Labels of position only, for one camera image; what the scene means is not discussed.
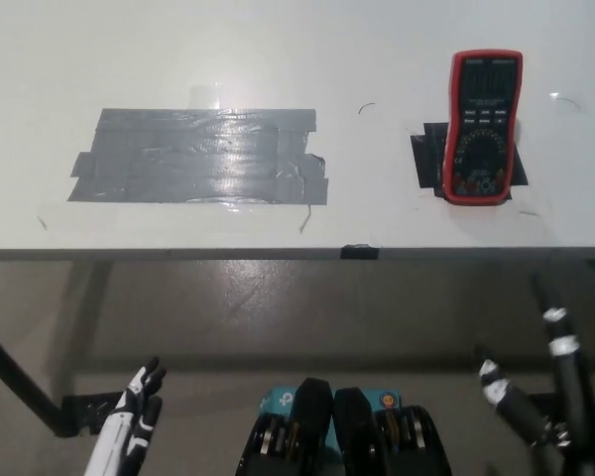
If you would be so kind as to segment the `black right hand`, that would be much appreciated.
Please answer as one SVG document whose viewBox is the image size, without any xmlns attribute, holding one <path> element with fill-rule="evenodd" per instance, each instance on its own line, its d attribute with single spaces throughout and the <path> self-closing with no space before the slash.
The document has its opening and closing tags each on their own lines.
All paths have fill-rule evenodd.
<svg viewBox="0 0 595 476">
<path fill-rule="evenodd" d="M 595 398 L 572 314 L 541 276 L 531 276 L 530 288 L 547 336 L 554 391 L 527 394 L 512 384 L 492 352 L 479 346 L 475 356 L 483 395 L 527 446 L 555 447 L 563 475 L 595 475 Z"/>
</svg>

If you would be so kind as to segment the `white and black left hand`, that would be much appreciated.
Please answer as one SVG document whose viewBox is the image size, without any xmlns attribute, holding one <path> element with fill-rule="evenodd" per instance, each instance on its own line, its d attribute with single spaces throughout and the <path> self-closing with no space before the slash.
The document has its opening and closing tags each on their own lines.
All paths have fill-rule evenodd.
<svg viewBox="0 0 595 476">
<path fill-rule="evenodd" d="M 163 399 L 158 391 L 167 370 L 153 357 L 140 368 L 107 416 L 85 476 L 137 476 L 147 456 Z"/>
</svg>

